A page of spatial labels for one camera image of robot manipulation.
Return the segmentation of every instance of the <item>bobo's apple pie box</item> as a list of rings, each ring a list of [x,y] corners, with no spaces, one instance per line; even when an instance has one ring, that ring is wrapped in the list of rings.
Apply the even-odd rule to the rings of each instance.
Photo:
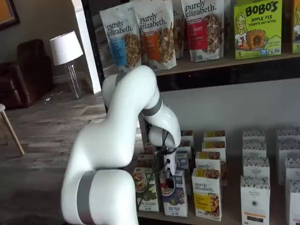
[[[235,59],[281,54],[282,0],[239,0],[234,7]]]
[[[147,187],[147,182],[151,176],[151,173],[151,168],[141,167],[136,167],[134,172],[132,173],[132,177],[135,182],[137,204],[142,198],[139,210],[159,212],[157,193],[158,184],[156,182],[156,179],[154,178],[155,176],[152,176]]]

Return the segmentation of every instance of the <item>gray wall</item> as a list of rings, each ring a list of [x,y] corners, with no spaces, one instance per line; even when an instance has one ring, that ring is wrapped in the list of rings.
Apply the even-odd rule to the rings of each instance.
[[[204,130],[226,130],[230,155],[241,155],[242,129],[266,129],[268,155],[275,154],[275,127],[300,126],[300,79],[258,82],[162,93],[181,129],[196,130],[196,147]]]

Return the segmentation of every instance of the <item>shelf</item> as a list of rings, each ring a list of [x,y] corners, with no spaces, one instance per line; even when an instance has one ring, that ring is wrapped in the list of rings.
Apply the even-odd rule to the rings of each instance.
[[[192,225],[240,225],[240,175],[242,171],[240,164],[241,160],[234,160],[231,164],[229,164],[228,186],[223,188],[222,194],[223,215],[221,222],[196,217],[194,203],[191,197],[188,199],[189,207],[187,217],[171,217],[165,216],[163,212],[155,213],[145,211],[138,211],[137,215],[141,218],[150,218]],[[285,188],[277,184],[276,175],[272,174],[270,197],[270,225],[282,224],[285,224]]]
[[[293,54],[291,53],[291,48],[285,47],[283,48],[282,53],[279,56],[260,57],[260,58],[248,59],[248,60],[235,60],[234,54],[232,53],[218,60],[211,60],[205,62],[191,62],[189,51],[185,51],[184,57],[182,59],[177,60],[176,67],[169,70],[157,71],[156,75],[157,76],[171,75],[171,74],[185,73],[191,71],[231,67],[231,66],[238,66],[238,65],[258,63],[258,62],[292,59],[297,57],[300,57],[300,53]]]

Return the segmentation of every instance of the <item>product box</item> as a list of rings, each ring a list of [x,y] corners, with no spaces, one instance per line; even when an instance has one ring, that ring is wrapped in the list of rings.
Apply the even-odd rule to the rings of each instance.
[[[278,127],[278,140],[296,139],[300,140],[300,127]]]
[[[204,131],[203,142],[225,142],[226,144],[225,131]]]
[[[221,221],[221,186],[218,170],[194,169],[192,174],[197,217]]]
[[[300,158],[285,159],[285,199],[289,190],[289,180],[300,180]]]
[[[176,170],[172,178],[174,188],[169,188],[165,171],[161,172],[159,176],[165,214],[167,216],[187,217],[188,198],[184,170]]]
[[[243,141],[243,157],[267,157],[267,144],[265,141]]]
[[[153,160],[154,160],[154,155],[140,154],[139,157],[137,158],[137,166],[152,168]]]
[[[149,180],[151,173],[151,168],[141,167],[135,168],[134,172],[132,173],[132,177],[135,182],[137,204],[140,202],[141,197],[143,197],[139,210],[159,212],[157,194],[158,186],[154,179],[154,176],[152,176],[147,187],[147,181]]]
[[[176,152],[186,152],[188,159],[192,159],[192,144],[190,141],[181,140],[180,145],[177,147]]]
[[[156,147],[149,142],[147,142],[144,146],[145,154],[152,154],[154,155],[156,153]]]
[[[265,141],[264,129],[261,128],[249,128],[243,129],[243,141],[248,140],[259,140],[261,142]]]
[[[234,7],[235,59],[281,54],[282,0],[239,0]]]
[[[221,183],[222,186],[227,185],[227,175],[228,175],[228,165],[226,160],[226,147],[225,142],[203,142],[202,143],[203,152],[219,152],[221,159]]]
[[[245,177],[240,179],[242,224],[269,225],[270,179]]]
[[[300,158],[300,141],[286,139],[277,141],[277,178],[279,185],[285,184],[285,159]]]
[[[187,195],[191,195],[191,172],[189,169],[188,154],[176,152],[176,169],[184,170]]]
[[[195,158],[197,169],[218,170],[221,172],[219,152],[197,152]]]
[[[243,158],[243,175],[246,177],[270,177],[268,158]]]
[[[300,53],[300,0],[292,1],[292,52]]]
[[[288,201],[286,203],[288,225],[300,224],[300,181],[290,180],[288,189]]]

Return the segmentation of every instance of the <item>bobo's box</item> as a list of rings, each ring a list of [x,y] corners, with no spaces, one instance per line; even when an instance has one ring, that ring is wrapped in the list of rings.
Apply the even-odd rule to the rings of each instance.
[[[176,170],[173,175],[174,188],[170,188],[166,182],[166,173],[159,176],[164,210],[167,216],[187,217],[188,200],[184,179],[184,170]]]
[[[194,169],[192,182],[196,216],[221,221],[220,172]]]
[[[269,225],[270,179],[245,177],[240,179],[242,224]]]
[[[234,7],[235,59],[281,54],[282,0],[239,0]]]

